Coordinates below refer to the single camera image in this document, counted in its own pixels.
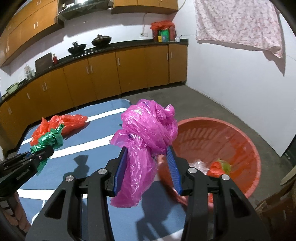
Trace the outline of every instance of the gray floor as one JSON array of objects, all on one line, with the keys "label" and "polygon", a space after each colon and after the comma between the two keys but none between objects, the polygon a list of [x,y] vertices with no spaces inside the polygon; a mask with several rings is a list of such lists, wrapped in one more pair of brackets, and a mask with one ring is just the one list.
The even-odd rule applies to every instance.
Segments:
[{"label": "gray floor", "polygon": [[292,169],[292,165],[285,156],[279,157],[260,135],[239,118],[185,85],[137,93],[125,96],[124,99],[130,100],[132,104],[136,104],[140,99],[155,100],[164,107],[172,104],[178,121],[197,116],[212,117],[227,121],[245,132],[256,145],[262,165],[259,185],[249,198],[253,206],[279,191],[281,189],[280,180]]}]

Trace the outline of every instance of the laundry basket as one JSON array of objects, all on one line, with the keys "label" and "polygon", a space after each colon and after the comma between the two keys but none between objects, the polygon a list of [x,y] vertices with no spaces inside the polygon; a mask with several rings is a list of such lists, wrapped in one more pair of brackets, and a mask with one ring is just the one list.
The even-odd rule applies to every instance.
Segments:
[{"label": "laundry basket", "polygon": [[[225,121],[196,117],[178,122],[173,148],[189,163],[200,159],[208,168],[217,159],[227,161],[232,165],[230,177],[247,198],[258,185],[261,161],[255,145],[245,133]],[[171,180],[168,182],[163,174],[159,172],[160,179],[171,186]]]}]

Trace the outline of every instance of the bottle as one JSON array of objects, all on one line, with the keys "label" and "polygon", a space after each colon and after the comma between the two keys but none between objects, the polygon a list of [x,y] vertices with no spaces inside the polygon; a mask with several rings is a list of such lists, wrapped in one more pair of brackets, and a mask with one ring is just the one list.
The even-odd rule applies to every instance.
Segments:
[{"label": "bottle", "polygon": [[58,62],[58,60],[57,60],[57,57],[55,56],[55,53],[53,54],[53,62],[54,62],[54,65],[56,65],[56,64],[58,64],[59,62]]}]

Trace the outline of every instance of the green plastic bag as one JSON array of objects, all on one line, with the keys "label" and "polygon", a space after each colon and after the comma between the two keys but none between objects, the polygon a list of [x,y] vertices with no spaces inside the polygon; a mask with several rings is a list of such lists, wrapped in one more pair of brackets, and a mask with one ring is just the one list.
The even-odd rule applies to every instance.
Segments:
[{"label": "green plastic bag", "polygon": [[[58,128],[51,129],[50,132],[47,132],[43,136],[41,136],[38,139],[38,144],[31,147],[32,154],[39,150],[42,150],[46,146],[52,146],[53,149],[60,148],[64,144],[64,140],[62,137],[62,129],[64,127],[65,126],[63,124],[60,124]],[[39,163],[39,166],[37,167],[37,176],[41,173],[42,169],[45,167],[48,159],[49,158]]]}]

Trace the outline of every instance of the kitchen counter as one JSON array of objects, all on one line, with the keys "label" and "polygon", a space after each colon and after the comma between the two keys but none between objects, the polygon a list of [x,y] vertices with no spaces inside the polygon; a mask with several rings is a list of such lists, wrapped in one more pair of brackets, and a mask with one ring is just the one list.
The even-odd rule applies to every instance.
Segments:
[{"label": "kitchen counter", "polygon": [[68,55],[64,58],[59,59],[58,60],[59,63],[57,65],[54,65],[51,68],[48,68],[48,69],[42,71],[41,73],[36,74],[32,79],[30,79],[28,81],[24,81],[22,84],[20,84],[18,86],[18,88],[13,93],[11,93],[4,100],[2,100],[2,102],[0,103],[0,106],[3,104],[3,102],[8,100],[10,97],[14,96],[19,90],[21,90],[23,87],[25,87],[30,82],[34,81],[35,79],[39,78],[40,76],[42,76],[54,69],[63,67],[64,65],[66,65],[68,63],[75,62],[79,59],[90,57],[92,55],[110,52],[110,51],[123,49],[123,48],[140,47],[140,46],[154,46],[154,45],[168,45],[168,44],[188,45],[188,39],[181,39],[180,43],[176,43],[176,42],[158,43],[158,42],[154,42],[152,39],[124,41],[124,42],[117,42],[117,43],[108,44],[108,46],[106,48],[92,47],[92,48],[84,50],[84,52],[80,55]]}]

